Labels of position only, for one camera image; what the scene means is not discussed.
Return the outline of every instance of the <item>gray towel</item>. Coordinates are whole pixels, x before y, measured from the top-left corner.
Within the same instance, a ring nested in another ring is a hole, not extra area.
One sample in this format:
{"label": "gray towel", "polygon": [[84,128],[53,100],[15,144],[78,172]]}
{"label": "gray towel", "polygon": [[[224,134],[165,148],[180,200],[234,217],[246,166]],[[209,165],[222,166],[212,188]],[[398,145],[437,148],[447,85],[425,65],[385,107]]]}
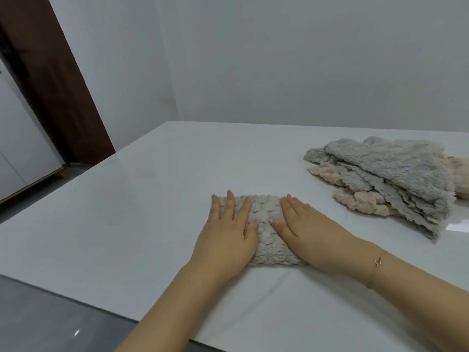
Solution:
{"label": "gray towel", "polygon": [[[275,233],[269,223],[271,217],[283,219],[280,198],[271,195],[248,195],[251,199],[251,209],[249,211],[248,222],[257,220],[259,223],[259,245],[252,258],[250,265],[258,264],[283,264],[283,265],[303,265],[304,261],[298,258],[286,245],[286,243]],[[246,196],[235,197],[235,212],[237,212],[244,202]],[[225,210],[226,197],[219,197],[220,212]]]}
{"label": "gray towel", "polygon": [[[340,178],[334,183],[352,193],[377,191],[400,215],[436,239],[454,201],[453,175],[441,161],[443,150],[441,143],[425,140],[343,138],[310,149],[304,159],[331,165],[330,171]],[[319,175],[314,169],[310,172]]]}

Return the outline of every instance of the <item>person's left hand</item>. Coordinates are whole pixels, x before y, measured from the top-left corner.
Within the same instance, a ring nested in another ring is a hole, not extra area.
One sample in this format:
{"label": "person's left hand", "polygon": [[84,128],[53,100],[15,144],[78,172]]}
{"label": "person's left hand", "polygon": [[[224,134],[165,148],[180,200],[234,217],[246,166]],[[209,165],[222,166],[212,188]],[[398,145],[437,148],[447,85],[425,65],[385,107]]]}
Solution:
{"label": "person's left hand", "polygon": [[225,211],[220,217],[220,201],[212,195],[207,223],[197,238],[189,263],[224,282],[238,275],[257,248],[257,222],[246,226],[250,207],[251,201],[246,198],[235,215],[235,197],[228,190]]}

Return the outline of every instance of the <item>cabinet door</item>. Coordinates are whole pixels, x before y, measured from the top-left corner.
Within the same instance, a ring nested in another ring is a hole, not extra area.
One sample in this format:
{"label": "cabinet door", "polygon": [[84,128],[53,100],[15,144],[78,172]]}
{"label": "cabinet door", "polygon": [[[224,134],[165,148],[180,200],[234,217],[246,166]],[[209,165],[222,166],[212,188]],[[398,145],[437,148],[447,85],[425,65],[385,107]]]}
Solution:
{"label": "cabinet door", "polygon": [[25,181],[0,153],[0,201],[25,186]]}
{"label": "cabinet door", "polygon": [[32,184],[59,169],[62,163],[47,143],[43,129],[28,114],[27,109],[31,109],[20,100],[24,98],[16,84],[8,81],[8,77],[5,72],[0,74],[0,152],[20,177]]}

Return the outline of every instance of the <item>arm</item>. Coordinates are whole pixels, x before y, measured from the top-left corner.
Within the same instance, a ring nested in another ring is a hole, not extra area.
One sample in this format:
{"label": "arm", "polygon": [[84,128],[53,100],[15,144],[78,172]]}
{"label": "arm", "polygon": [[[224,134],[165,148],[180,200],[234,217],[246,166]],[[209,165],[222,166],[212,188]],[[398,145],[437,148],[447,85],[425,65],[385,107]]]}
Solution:
{"label": "arm", "polygon": [[235,198],[229,191],[220,218],[218,197],[212,196],[209,218],[190,261],[115,352],[185,350],[209,302],[256,252],[257,224],[246,227],[250,205],[246,199],[234,215]]}
{"label": "arm", "polygon": [[469,351],[469,292],[353,236],[297,198],[288,195],[281,205],[286,222],[272,225],[299,257],[370,287],[442,351]]}

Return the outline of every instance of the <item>gold bracelet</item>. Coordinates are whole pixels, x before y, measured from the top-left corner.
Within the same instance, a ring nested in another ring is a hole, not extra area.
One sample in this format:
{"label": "gold bracelet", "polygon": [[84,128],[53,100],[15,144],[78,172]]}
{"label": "gold bracelet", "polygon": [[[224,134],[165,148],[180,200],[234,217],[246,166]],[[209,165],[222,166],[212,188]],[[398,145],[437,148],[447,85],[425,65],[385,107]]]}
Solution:
{"label": "gold bracelet", "polygon": [[382,262],[382,258],[384,256],[384,254],[386,253],[385,250],[382,250],[381,253],[379,254],[378,256],[378,259],[375,260],[375,267],[373,268],[373,272],[372,272],[372,276],[370,277],[370,282],[366,285],[366,287],[368,289],[371,289],[372,288],[372,285],[373,285],[373,282],[375,280],[375,275],[376,275],[376,270],[379,268],[379,266],[381,265],[381,262]]}

